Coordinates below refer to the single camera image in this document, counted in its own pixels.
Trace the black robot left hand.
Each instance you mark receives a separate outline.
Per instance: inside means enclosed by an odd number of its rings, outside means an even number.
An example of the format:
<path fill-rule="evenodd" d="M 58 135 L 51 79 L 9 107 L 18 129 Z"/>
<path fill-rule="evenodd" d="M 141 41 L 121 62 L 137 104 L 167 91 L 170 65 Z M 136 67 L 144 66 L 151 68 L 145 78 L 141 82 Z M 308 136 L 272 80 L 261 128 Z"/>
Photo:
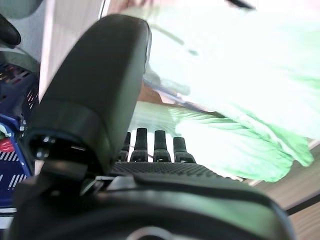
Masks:
<path fill-rule="evenodd" d="M 69 52 L 18 138 L 40 174 L 21 181 L 6 240 L 293 240 L 288 215 L 187 156 L 118 161 L 152 41 L 146 21 L 110 15 Z"/>

